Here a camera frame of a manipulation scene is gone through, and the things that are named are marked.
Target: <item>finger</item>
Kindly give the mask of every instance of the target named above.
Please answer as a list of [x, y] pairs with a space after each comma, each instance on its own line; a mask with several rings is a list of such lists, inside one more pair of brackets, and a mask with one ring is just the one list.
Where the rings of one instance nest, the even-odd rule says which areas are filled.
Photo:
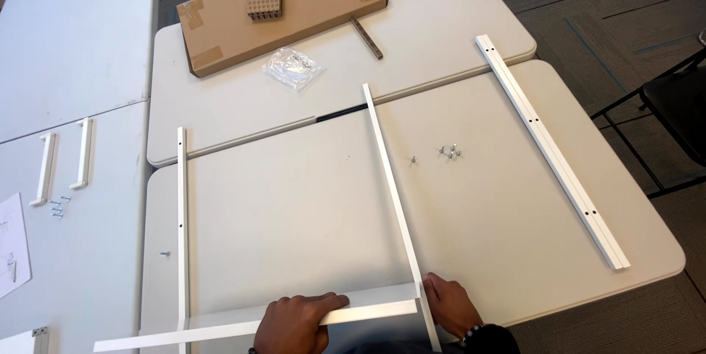
[[329, 312], [340, 309], [341, 307], [350, 303], [348, 296], [346, 295], [331, 295], [324, 297], [318, 302], [312, 302], [311, 304], [315, 306], [313, 316], [316, 318], [317, 322], [321, 322], [321, 319]]
[[328, 347], [328, 326], [321, 325], [314, 338], [312, 354], [321, 354]]
[[319, 296], [307, 296], [304, 298], [304, 301], [305, 302], [318, 302], [319, 300], [325, 299], [326, 297], [335, 296], [335, 295], [336, 294], [333, 292], [328, 292], [328, 293], [324, 293], [323, 295], [319, 295]]
[[428, 274], [421, 276], [421, 283], [424, 285], [424, 292], [427, 293], [429, 304], [436, 304], [439, 301], [439, 296], [434, 288], [434, 285], [431, 283], [431, 278], [429, 278]]
[[436, 290], [436, 295], [438, 296], [439, 300], [443, 299], [444, 293], [446, 292], [446, 280], [442, 277], [437, 276], [434, 273], [429, 273], [428, 275], [429, 280], [431, 280], [431, 285], [434, 286], [434, 289]]

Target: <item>instruction sheet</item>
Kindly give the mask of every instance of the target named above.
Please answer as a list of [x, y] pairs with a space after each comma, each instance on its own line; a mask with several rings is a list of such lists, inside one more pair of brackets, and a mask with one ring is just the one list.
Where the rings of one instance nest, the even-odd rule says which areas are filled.
[[17, 193], [0, 204], [0, 297], [31, 277], [25, 218], [20, 193]]

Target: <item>brown cardboard package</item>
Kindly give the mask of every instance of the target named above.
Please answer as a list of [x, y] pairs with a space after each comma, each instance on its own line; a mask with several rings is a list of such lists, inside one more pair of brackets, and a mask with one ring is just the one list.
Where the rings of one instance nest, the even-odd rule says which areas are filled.
[[247, 0], [192, 0], [179, 5], [189, 69], [205, 77], [242, 61], [347, 23], [388, 0], [282, 0], [282, 17], [253, 21]]

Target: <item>gray carpet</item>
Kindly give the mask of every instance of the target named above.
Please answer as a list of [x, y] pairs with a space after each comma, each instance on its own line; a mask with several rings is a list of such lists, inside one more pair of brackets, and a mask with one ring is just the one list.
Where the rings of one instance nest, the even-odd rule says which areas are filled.
[[[159, 27], [179, 22], [160, 0]], [[706, 0], [504, 0], [592, 114], [700, 49]], [[610, 116], [661, 183], [706, 175], [641, 102]], [[646, 194], [657, 191], [604, 118], [596, 125]], [[649, 286], [513, 326], [524, 353], [706, 353], [706, 184], [652, 201], [686, 253], [685, 271]]]

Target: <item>clear plastic bag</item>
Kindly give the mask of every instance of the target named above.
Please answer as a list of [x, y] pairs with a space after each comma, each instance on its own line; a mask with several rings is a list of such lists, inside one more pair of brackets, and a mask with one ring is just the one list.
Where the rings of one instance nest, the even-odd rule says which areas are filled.
[[297, 92], [302, 92], [324, 70], [325, 67], [289, 47], [279, 48], [263, 65], [265, 74]]

